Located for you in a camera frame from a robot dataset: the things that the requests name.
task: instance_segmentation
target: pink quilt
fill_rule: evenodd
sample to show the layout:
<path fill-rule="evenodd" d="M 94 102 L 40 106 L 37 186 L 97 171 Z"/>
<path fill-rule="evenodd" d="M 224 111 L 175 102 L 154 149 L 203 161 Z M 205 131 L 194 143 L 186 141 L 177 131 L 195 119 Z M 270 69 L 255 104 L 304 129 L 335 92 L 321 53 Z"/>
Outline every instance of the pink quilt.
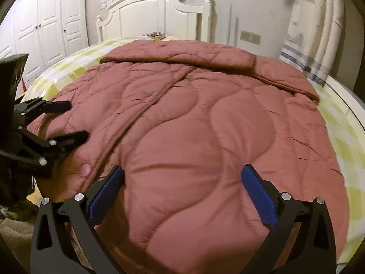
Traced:
<path fill-rule="evenodd" d="M 240 180 L 247 163 L 279 192 L 323 197 L 341 253 L 344 179 L 319 97 L 295 68 L 223 45 L 138 40 L 54 100 L 73 108 L 32 132 L 91 136 L 38 186 L 63 201 L 123 167 L 126 188 L 97 232 L 128 273 L 239 273 L 269 233 Z"/>

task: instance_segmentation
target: wardrobe door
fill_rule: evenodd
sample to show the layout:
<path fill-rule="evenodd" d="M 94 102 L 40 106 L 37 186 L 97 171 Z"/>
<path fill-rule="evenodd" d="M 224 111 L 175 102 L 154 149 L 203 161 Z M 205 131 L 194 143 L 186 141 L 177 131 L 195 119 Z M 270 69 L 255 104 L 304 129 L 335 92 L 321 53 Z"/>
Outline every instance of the wardrobe door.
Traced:
<path fill-rule="evenodd" d="M 85 19 L 85 0 L 62 0 L 63 39 L 66 54 L 88 47 Z"/>
<path fill-rule="evenodd" d="M 15 46 L 17 54 L 29 54 L 24 67 L 25 82 L 44 70 L 41 45 L 39 43 L 38 0 L 17 0 L 15 7 Z"/>
<path fill-rule="evenodd" d="M 0 59 L 16 54 L 14 34 L 15 4 L 0 25 Z"/>
<path fill-rule="evenodd" d="M 39 0 L 38 30 L 45 68 L 66 57 L 63 43 L 61 0 Z"/>

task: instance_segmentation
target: green and white plaid sheet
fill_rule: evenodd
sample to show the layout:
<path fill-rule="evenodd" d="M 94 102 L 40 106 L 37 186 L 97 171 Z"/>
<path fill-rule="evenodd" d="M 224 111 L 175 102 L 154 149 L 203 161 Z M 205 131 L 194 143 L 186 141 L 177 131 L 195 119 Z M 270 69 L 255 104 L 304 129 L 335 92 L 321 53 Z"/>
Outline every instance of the green and white plaid sheet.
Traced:
<path fill-rule="evenodd" d="M 63 87 L 81 77 L 91 66 L 98 65 L 109 51 L 136 39 L 154 40 L 146 37 L 122 38 L 83 49 L 43 72 L 32 82 L 23 101 L 36 97 L 50 99 Z M 365 236 L 365 152 L 345 114 L 332 97 L 317 83 L 313 82 L 313 85 L 321 97 L 319 111 L 326 120 L 328 135 L 344 175 L 349 198 L 350 226 L 347 244 L 339 259 L 339 263 L 345 263 L 354 255 Z"/>
<path fill-rule="evenodd" d="M 347 189 L 350 224 L 347 243 L 338 261 L 347 263 L 365 236 L 365 149 L 362 149 L 354 129 L 333 98 L 322 86 L 312 81 L 311 83 L 321 97 L 318 109 L 326 120 L 328 136 Z"/>

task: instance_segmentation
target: white headboard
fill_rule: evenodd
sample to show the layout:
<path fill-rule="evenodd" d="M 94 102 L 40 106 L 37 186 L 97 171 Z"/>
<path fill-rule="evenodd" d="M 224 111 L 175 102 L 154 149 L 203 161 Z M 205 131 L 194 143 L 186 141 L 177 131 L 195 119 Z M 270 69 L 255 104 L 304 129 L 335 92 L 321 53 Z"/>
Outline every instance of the white headboard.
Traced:
<path fill-rule="evenodd" d="M 116 0 L 108 10 L 106 20 L 96 17 L 99 42 L 151 32 L 184 40 L 209 42 L 211 38 L 211 0 L 204 0 L 202 6 L 180 0 Z"/>

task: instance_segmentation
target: curtain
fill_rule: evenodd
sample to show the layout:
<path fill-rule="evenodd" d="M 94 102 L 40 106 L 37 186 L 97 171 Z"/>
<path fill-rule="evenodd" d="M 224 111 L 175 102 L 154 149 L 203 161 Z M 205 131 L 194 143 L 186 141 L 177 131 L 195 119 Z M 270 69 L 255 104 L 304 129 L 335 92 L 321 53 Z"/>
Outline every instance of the curtain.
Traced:
<path fill-rule="evenodd" d="M 295 0 L 280 60 L 323 85 L 335 60 L 344 0 Z"/>

